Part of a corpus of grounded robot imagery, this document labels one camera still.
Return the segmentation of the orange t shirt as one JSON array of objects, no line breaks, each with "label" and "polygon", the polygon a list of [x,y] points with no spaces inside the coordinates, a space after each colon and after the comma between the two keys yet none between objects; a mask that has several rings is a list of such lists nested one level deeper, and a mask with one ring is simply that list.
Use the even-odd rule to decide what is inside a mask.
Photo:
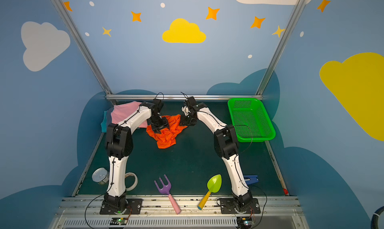
[{"label": "orange t shirt", "polygon": [[187,126],[181,126],[181,115],[168,116],[165,118],[169,123],[169,129],[164,128],[160,131],[160,134],[155,133],[152,130],[152,126],[148,125],[146,128],[146,132],[152,138],[157,141],[157,146],[159,149],[167,149],[173,145],[175,145],[176,137],[181,134],[181,132],[187,128]]}]

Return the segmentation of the green plastic basket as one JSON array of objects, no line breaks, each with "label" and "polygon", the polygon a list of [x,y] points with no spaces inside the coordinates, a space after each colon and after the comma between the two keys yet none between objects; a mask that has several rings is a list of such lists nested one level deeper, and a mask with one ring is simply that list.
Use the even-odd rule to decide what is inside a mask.
[{"label": "green plastic basket", "polygon": [[260,100],[232,98],[228,108],[239,142],[265,142],[275,138],[276,131]]}]

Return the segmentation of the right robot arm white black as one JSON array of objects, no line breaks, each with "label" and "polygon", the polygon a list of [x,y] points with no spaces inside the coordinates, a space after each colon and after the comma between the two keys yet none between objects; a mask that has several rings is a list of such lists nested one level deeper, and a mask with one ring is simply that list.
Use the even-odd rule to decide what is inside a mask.
[{"label": "right robot arm white black", "polygon": [[240,166],[239,141],[235,127],[222,122],[205,103],[198,103],[193,96],[186,97],[182,111],[180,125],[194,126],[199,120],[213,133],[215,151],[224,161],[231,180],[235,205],[239,207],[239,210],[250,205],[253,196],[250,188],[246,185]]}]

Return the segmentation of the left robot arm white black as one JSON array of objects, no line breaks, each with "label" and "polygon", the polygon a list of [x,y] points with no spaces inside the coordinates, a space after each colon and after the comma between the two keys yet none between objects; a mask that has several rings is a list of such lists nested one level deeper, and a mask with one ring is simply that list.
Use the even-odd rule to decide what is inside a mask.
[{"label": "left robot arm white black", "polygon": [[126,204],[125,173],[129,155],[134,144],[132,135],[144,122],[149,121],[155,133],[169,128],[166,117],[160,115],[164,103],[160,99],[142,102],[126,119],[107,127],[106,150],[110,161],[110,185],[104,196],[104,202],[116,207],[118,211]]}]

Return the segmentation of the back horizontal aluminium bar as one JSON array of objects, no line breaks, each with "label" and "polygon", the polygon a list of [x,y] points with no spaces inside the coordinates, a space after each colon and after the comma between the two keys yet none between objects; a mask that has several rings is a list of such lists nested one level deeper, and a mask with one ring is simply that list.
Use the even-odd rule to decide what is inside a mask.
[{"label": "back horizontal aluminium bar", "polygon": [[[226,101],[230,100],[232,98],[255,98],[258,100],[262,100],[262,95],[189,95],[189,97],[194,97],[198,101]],[[159,98],[162,100],[168,100],[168,101],[184,101],[187,96],[184,96],[183,94],[107,94],[106,99],[107,100],[117,100],[117,101],[129,101],[129,100],[136,100],[136,101],[146,101],[146,100],[152,100],[154,98]]]}]

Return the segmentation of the pink folded t shirt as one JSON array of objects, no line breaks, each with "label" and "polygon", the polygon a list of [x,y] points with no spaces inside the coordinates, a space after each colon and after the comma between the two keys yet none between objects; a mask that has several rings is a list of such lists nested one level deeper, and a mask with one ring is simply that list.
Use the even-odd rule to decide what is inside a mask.
[{"label": "pink folded t shirt", "polygon": [[147,128],[147,119],[150,112],[147,106],[143,106],[141,102],[137,101],[116,105],[111,113],[111,122],[109,124],[130,127],[132,130]]}]

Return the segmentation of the grey folded t shirt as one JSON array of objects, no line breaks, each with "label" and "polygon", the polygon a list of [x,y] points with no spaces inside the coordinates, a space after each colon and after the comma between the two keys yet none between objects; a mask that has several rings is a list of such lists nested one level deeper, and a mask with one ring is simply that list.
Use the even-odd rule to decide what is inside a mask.
[{"label": "grey folded t shirt", "polygon": [[113,112],[113,110],[114,110],[113,107],[110,108],[109,110],[106,110],[106,111],[108,112],[108,122],[107,122],[107,126],[108,126],[109,124],[111,124],[111,122],[112,122],[112,116],[111,116],[111,113]]}]

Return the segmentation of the teal folded t shirt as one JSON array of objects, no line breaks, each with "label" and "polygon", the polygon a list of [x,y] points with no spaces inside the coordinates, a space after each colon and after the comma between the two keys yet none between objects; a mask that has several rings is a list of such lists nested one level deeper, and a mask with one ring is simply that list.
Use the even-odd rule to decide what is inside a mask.
[{"label": "teal folded t shirt", "polygon": [[101,131],[102,131],[102,133],[106,133],[107,132],[107,122],[108,122],[108,112],[104,111],[103,120],[101,122]]}]

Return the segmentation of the purple toy garden fork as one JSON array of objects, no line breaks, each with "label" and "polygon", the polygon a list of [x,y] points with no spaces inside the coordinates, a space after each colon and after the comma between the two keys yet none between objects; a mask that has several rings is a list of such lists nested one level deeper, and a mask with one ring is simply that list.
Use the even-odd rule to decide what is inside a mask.
[{"label": "purple toy garden fork", "polygon": [[171,202],[171,204],[172,204],[172,206],[173,206],[173,209],[174,209],[175,213],[176,213],[177,215],[179,215],[179,214],[181,213],[182,210],[181,210],[181,208],[179,207],[178,203],[176,202],[176,200],[174,199],[174,197],[173,197],[172,194],[171,194],[172,184],[171,184],[171,182],[170,182],[170,180],[168,179],[168,177],[167,177],[166,174],[164,174],[164,178],[165,178],[166,181],[167,181],[166,184],[163,182],[162,178],[159,177],[159,180],[160,180],[160,182],[161,182],[161,184],[162,184],[162,187],[160,187],[160,186],[158,185],[158,183],[157,183],[156,180],[154,180],[154,183],[155,183],[155,185],[156,185],[158,191],[159,191],[161,194],[163,194],[163,195],[167,195],[167,196],[168,196],[168,198],[169,198],[169,200],[170,200],[170,202]]}]

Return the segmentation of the green toy shovel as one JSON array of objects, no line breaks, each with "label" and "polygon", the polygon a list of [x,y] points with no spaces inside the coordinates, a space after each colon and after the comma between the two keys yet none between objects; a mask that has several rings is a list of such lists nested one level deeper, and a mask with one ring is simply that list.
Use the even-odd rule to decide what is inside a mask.
[{"label": "green toy shovel", "polygon": [[222,175],[221,174],[214,175],[213,177],[211,177],[209,179],[209,181],[207,182],[208,192],[206,193],[206,195],[202,198],[202,200],[198,204],[199,210],[202,210],[204,208],[210,195],[212,193],[217,193],[220,190],[221,186],[222,186]]}]

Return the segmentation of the silver tin can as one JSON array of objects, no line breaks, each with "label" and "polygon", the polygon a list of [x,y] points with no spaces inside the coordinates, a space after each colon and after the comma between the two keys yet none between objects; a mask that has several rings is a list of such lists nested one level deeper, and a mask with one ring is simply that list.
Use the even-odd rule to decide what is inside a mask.
[{"label": "silver tin can", "polygon": [[92,174],[92,180],[100,185],[106,185],[109,182],[109,171],[105,168],[98,168]]}]

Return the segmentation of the blue stapler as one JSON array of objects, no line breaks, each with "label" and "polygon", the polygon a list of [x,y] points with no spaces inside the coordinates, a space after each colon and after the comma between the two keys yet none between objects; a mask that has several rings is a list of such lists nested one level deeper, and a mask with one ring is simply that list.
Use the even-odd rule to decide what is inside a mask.
[{"label": "blue stapler", "polygon": [[259,182],[258,175],[244,175],[244,179],[248,186]]}]

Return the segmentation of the left circuit board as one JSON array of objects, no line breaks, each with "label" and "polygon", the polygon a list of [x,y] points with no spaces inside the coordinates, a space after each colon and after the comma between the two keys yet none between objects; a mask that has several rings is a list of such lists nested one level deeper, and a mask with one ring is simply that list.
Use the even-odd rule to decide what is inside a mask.
[{"label": "left circuit board", "polygon": [[124,227],[127,225],[129,219],[128,218],[112,218],[110,220],[110,226],[121,226]]}]

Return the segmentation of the circuit board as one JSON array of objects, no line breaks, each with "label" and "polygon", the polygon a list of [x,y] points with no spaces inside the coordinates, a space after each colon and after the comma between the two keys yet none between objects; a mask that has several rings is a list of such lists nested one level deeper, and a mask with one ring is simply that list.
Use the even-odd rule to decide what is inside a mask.
[{"label": "circuit board", "polygon": [[127,225],[129,219],[128,218],[112,218],[110,220],[110,226],[121,226],[124,227]]},{"label": "circuit board", "polygon": [[254,222],[249,217],[237,217],[237,229],[250,229]]}]

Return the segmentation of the right circuit board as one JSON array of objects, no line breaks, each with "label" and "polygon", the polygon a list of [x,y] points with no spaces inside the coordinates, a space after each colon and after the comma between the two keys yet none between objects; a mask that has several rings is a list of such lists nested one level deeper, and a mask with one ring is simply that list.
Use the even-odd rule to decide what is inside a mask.
[{"label": "right circuit board", "polygon": [[254,222],[249,217],[237,217],[237,229],[250,229]]}]

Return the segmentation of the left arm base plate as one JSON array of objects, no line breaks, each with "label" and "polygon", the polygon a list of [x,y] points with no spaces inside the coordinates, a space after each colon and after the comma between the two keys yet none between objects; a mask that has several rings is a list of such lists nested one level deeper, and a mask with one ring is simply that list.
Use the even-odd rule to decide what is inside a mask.
[{"label": "left arm base plate", "polygon": [[100,209],[100,215],[138,215],[141,212],[142,203],[142,199],[104,199]]}]

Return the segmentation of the left aluminium frame post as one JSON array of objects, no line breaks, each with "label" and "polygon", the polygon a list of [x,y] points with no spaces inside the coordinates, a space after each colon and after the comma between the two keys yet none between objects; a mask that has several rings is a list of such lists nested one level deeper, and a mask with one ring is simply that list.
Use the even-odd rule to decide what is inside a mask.
[{"label": "left aluminium frame post", "polygon": [[76,42],[78,48],[80,49],[83,57],[85,58],[86,62],[88,63],[91,71],[95,75],[96,79],[98,80],[100,86],[104,90],[104,92],[109,95],[113,94],[111,88],[109,87],[105,77],[103,76],[100,68],[98,67],[94,57],[92,56],[89,48],[86,45],[85,40],[83,39],[80,31],[78,30],[76,24],[74,23],[70,12],[65,7],[65,4],[63,0],[51,0],[52,4],[54,5],[55,9],[59,13],[61,19],[63,20],[64,24],[66,25],[67,29],[71,33],[74,41]]}]

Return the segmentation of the aluminium frame post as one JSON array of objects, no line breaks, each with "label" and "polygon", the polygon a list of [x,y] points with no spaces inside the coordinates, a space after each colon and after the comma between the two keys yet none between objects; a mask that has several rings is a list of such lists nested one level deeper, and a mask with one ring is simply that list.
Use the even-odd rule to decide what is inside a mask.
[{"label": "aluminium frame post", "polygon": [[111,88],[109,87],[105,77],[103,76],[100,68],[98,67],[94,57],[92,56],[89,48],[86,45],[85,40],[83,39],[80,31],[78,30],[76,24],[74,23],[70,12],[65,7],[65,4],[63,0],[51,0],[52,4],[54,5],[55,9],[59,13],[61,19],[63,20],[64,24],[66,25],[67,29],[71,33],[74,41],[76,42],[78,48],[80,49],[83,57],[85,58],[86,62],[88,63],[91,71],[95,75],[96,79],[98,80],[100,86],[104,90],[104,92],[109,95],[113,94]]},{"label": "aluminium frame post", "polygon": [[277,48],[274,52],[274,55],[271,59],[271,62],[260,82],[260,85],[257,89],[257,92],[255,94],[255,97],[262,98],[263,93],[265,89],[267,88],[267,85],[279,63],[279,60],[281,56],[283,55],[284,49],[300,19],[300,16],[306,6],[306,0],[298,0],[295,4],[293,11],[290,15],[290,18],[286,24],[285,31],[283,32],[283,35],[280,37],[279,43],[277,45]]}]

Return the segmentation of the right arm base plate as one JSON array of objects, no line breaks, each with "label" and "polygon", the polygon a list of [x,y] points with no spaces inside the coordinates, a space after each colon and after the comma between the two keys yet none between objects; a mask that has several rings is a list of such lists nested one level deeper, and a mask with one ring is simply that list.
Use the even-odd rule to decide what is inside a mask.
[{"label": "right arm base plate", "polygon": [[233,198],[218,198],[217,204],[220,206],[222,214],[261,214],[261,208],[258,199],[253,199],[249,206],[237,210]]}]

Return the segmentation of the aluminium rail base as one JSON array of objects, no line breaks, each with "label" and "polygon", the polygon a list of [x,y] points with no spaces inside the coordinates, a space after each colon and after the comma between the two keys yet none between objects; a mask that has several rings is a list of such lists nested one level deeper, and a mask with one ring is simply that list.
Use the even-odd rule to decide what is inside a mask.
[{"label": "aluminium rail base", "polygon": [[256,197],[246,213],[236,213],[231,197],[211,196],[202,210],[198,196],[176,196],[177,214],[166,196],[136,195],[123,215],[102,215],[101,200],[63,198],[51,229],[307,229],[297,197]]}]

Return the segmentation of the right aluminium frame post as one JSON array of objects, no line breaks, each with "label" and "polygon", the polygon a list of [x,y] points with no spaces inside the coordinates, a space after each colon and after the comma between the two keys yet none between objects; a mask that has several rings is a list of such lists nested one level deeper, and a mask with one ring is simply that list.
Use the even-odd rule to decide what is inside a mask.
[{"label": "right aluminium frame post", "polygon": [[284,49],[300,19],[300,16],[306,6],[306,0],[298,0],[295,4],[293,11],[290,15],[290,18],[286,24],[285,31],[283,32],[283,35],[280,37],[279,43],[277,45],[277,48],[274,52],[274,55],[271,59],[271,62],[260,82],[260,85],[257,89],[257,92],[255,94],[255,97],[262,98],[263,93],[265,89],[267,88],[267,85],[279,63],[279,60],[281,56],[283,55]]}]

